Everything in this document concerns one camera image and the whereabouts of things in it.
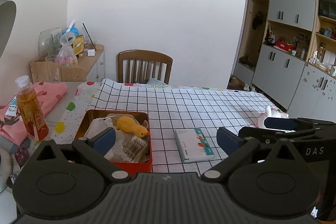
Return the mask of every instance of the green dot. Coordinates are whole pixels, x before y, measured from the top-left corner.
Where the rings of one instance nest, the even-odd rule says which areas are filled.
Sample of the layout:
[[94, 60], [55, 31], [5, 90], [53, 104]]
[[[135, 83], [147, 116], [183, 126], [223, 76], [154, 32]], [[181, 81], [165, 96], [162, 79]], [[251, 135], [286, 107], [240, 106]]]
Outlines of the green dot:
[[75, 108], [76, 108], [76, 105], [74, 104], [74, 102], [70, 102], [70, 104], [67, 107], [67, 110], [73, 111]]

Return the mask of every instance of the toothpaste tube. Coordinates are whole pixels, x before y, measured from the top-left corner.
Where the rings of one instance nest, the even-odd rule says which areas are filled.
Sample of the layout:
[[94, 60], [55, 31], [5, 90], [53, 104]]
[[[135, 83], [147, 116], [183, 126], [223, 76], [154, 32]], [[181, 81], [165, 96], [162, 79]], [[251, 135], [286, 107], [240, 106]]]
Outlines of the toothpaste tube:
[[11, 101], [5, 115], [16, 117], [16, 112], [17, 112], [17, 101], [16, 101], [16, 96], [15, 96], [13, 100]]

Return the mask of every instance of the grid tablecloth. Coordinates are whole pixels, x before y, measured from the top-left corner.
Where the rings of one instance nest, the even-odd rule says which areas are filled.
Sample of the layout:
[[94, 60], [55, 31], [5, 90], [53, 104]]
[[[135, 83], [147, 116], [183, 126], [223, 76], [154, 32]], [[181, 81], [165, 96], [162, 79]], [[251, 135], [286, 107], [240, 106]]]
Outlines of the grid tablecloth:
[[[216, 142], [217, 129], [224, 126], [238, 134], [243, 126], [253, 127], [266, 105], [275, 107], [264, 95], [254, 92], [147, 88], [104, 79], [89, 108], [147, 112], [153, 172], [200, 175], [227, 157]], [[214, 158], [183, 164], [173, 134], [174, 129], [181, 128], [201, 128]]]

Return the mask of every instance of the wooden chair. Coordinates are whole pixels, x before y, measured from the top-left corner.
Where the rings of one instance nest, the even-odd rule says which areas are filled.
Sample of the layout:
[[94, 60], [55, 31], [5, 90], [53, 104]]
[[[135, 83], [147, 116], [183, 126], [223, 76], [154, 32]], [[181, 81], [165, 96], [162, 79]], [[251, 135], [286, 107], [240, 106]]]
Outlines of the wooden chair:
[[[126, 64], [126, 79], [124, 80], [124, 60]], [[137, 63], [140, 63], [140, 68], [137, 70]], [[118, 82], [119, 83], [135, 83], [135, 82], [148, 82], [150, 75], [155, 78], [156, 63], [160, 63], [157, 79], [161, 80], [162, 64], [166, 64], [166, 72], [164, 82], [168, 84], [170, 71], [173, 64], [173, 59], [168, 55], [160, 52], [152, 52], [145, 50], [128, 50], [118, 53]]]

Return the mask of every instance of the white bottle cap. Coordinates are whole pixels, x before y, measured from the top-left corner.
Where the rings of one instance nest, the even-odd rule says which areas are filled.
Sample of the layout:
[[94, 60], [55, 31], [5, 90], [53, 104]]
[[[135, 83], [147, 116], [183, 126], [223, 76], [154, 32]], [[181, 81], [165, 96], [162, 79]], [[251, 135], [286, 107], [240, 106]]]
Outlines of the white bottle cap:
[[16, 78], [15, 82], [17, 83], [17, 86], [19, 88], [23, 88], [30, 83], [29, 76], [28, 75], [20, 76], [19, 78]]

